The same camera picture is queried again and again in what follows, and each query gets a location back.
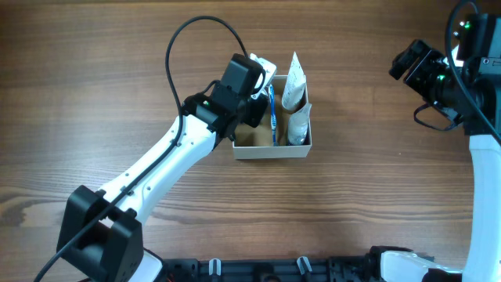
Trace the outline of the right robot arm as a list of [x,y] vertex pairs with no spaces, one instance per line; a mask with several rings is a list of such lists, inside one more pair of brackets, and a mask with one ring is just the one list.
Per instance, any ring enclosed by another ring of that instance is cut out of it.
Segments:
[[498,281],[500,279],[500,18],[472,13],[440,53],[422,40],[398,54],[389,74],[402,79],[450,120],[463,126],[474,169],[474,203],[467,262],[456,270],[403,248],[373,247],[372,277],[382,281]]

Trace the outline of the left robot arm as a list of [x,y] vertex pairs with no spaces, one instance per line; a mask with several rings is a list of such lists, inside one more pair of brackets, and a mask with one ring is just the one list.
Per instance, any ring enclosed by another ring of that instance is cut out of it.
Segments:
[[57,255],[91,281],[161,281],[164,260],[145,249],[142,228],[160,199],[236,127],[257,127],[267,107],[260,91],[276,73],[254,54],[236,54],[223,76],[188,97],[169,131],[136,163],[99,190],[68,198]]

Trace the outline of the white cardboard box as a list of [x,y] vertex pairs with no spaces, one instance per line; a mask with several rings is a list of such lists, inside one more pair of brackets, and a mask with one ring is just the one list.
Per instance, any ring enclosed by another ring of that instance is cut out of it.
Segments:
[[303,158],[307,157],[312,147],[312,127],[308,121],[308,131],[302,145],[289,145],[287,129],[290,116],[293,112],[286,111],[282,107],[281,97],[287,81],[286,75],[276,75],[272,85],[275,90],[276,108],[276,142],[272,142],[271,130],[271,107],[268,107],[258,127],[252,128],[246,124],[236,127],[235,140],[232,143],[233,156],[235,159],[275,159],[275,158]]

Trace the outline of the white cream tube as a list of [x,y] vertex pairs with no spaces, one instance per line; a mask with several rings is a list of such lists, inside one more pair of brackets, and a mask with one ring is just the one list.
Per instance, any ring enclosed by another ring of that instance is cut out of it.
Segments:
[[294,52],[286,84],[282,94],[282,106],[285,110],[295,111],[301,102],[306,86],[306,76]]

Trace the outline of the blue white toothbrush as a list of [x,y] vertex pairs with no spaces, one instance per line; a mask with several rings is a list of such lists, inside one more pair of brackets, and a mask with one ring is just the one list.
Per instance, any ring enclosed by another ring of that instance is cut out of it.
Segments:
[[276,120],[276,106],[275,106],[275,91],[274,91],[273,85],[270,85],[268,87],[268,94],[269,94],[269,103],[270,103],[270,124],[271,124],[271,130],[272,130],[272,144],[273,144],[273,146],[278,146],[279,143],[277,142],[277,138],[276,138],[277,120]]

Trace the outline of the clear bottle green label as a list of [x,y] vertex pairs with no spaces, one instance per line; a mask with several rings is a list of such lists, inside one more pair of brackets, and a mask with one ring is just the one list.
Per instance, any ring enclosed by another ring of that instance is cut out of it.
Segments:
[[312,105],[306,103],[300,110],[290,116],[287,127],[287,142],[289,145],[300,146],[305,143],[311,108]]

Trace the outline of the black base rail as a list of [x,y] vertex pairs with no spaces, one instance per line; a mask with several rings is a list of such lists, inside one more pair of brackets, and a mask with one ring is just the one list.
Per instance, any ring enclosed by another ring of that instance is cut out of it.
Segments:
[[382,281],[375,261],[365,256],[329,257],[308,260],[309,267],[301,269],[296,259],[217,260],[194,258],[166,259],[167,281],[199,282],[259,282],[259,281],[317,281],[355,282]]

